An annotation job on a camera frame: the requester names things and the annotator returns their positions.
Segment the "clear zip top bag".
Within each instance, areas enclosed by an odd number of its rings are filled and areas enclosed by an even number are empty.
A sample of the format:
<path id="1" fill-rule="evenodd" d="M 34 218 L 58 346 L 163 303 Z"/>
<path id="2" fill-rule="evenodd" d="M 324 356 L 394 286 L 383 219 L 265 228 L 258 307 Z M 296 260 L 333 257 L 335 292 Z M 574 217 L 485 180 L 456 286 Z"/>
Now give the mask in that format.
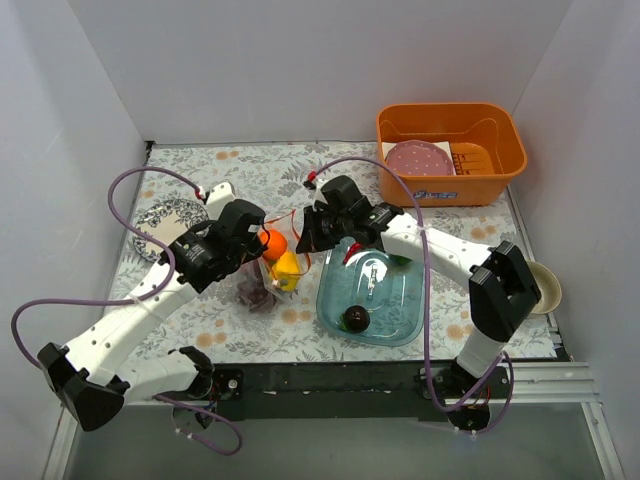
<path id="1" fill-rule="evenodd" d="M 236 274 L 238 301 L 250 312 L 266 312 L 278 302 L 291 300 L 311 268 L 310 256 L 297 252 L 301 234 L 295 214 L 292 209 L 260 227 L 258 238 L 265 250 Z"/>

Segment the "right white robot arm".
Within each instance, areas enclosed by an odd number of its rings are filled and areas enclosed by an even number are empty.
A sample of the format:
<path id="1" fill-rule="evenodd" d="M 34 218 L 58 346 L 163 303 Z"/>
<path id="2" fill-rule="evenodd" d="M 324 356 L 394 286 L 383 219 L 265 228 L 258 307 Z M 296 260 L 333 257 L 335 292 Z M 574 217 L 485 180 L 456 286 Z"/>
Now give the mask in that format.
<path id="1" fill-rule="evenodd" d="M 377 205 L 346 175 L 305 183 L 313 193 L 303 210 L 300 253 L 333 249 L 351 238 L 365 248 L 421 262 L 464 288 L 470 299 L 473 330 L 455 362 L 454 389 L 475 397 L 489 384 L 487 371 L 542 298 L 520 248 L 473 243 L 426 225 L 402 208 Z"/>

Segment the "red chili pepper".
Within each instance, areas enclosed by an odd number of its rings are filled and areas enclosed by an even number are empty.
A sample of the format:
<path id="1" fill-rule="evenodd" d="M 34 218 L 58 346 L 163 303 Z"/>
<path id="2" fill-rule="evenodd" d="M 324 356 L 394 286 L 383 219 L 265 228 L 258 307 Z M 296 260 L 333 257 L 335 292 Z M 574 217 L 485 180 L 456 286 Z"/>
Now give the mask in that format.
<path id="1" fill-rule="evenodd" d="M 347 249 L 344 258 L 342 260 L 342 264 L 346 265 L 349 260 L 362 248 L 362 245 L 358 242 L 354 242 L 352 245 L 349 246 L 349 248 Z"/>

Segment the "red grape bunch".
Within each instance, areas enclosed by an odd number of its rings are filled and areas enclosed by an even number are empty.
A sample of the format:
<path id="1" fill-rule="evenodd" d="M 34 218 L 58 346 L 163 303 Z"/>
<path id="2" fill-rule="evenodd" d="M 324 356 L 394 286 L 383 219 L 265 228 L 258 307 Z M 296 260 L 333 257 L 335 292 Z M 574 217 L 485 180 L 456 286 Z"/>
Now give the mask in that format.
<path id="1" fill-rule="evenodd" d="M 258 262 L 243 265 L 237 272 L 236 280 L 238 300 L 250 312 L 267 312 L 276 305 L 277 299 L 266 288 Z"/>

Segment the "yellow bell pepper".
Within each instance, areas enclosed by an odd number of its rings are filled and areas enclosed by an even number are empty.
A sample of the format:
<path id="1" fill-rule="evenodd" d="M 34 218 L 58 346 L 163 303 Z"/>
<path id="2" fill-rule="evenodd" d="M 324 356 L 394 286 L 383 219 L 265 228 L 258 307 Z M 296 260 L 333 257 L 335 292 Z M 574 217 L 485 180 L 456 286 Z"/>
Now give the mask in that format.
<path id="1" fill-rule="evenodd" d="M 286 251 L 270 270 L 273 285 L 284 292 L 294 291 L 300 276 L 301 269 L 297 256 L 291 251 Z"/>

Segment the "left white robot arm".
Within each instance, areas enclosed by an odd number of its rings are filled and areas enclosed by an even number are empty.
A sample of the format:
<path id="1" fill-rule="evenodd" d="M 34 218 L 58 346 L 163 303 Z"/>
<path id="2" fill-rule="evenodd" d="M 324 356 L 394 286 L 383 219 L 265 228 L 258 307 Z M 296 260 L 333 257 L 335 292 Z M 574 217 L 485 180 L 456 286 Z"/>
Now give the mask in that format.
<path id="1" fill-rule="evenodd" d="M 39 351 L 51 390 L 83 430 L 97 430 L 125 404 L 157 394 L 208 396 L 214 366 L 193 346 L 132 366 L 124 363 L 174 312 L 260 257 L 266 249 L 258 234 L 264 219 L 264 211 L 246 200 L 228 202 L 217 219 L 192 227 L 169 245 L 130 292 L 127 305 L 65 345 L 49 343 Z"/>

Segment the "dark purple plum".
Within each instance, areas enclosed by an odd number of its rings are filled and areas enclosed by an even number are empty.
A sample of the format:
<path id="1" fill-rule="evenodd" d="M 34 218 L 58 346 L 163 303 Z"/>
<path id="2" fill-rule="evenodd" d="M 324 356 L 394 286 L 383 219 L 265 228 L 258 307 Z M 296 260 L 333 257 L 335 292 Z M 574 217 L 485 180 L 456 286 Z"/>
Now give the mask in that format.
<path id="1" fill-rule="evenodd" d="M 348 307 L 341 315 L 341 329 L 349 333 L 362 333 L 370 326 L 368 311 L 360 305 Z"/>

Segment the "orange fruit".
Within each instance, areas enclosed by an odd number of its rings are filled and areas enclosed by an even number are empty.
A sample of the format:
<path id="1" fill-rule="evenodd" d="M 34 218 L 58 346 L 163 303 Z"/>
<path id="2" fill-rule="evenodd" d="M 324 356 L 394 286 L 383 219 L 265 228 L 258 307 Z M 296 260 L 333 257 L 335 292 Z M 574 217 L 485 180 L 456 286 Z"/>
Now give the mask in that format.
<path id="1" fill-rule="evenodd" d="M 288 241 L 286 237 L 275 229 L 263 230 L 259 235 L 260 241 L 266 247 L 262 253 L 265 260 L 274 263 L 288 249 Z"/>

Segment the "green lime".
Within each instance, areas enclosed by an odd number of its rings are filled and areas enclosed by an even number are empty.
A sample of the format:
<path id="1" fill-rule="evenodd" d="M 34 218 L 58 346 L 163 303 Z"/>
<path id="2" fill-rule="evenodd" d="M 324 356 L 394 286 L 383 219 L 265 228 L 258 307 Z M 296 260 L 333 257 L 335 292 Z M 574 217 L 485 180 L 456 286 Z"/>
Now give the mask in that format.
<path id="1" fill-rule="evenodd" d="M 399 255 L 391 255 L 390 258 L 397 264 L 397 265 L 407 265 L 408 263 L 411 262 L 410 259 L 403 257 L 403 256 L 399 256 Z"/>

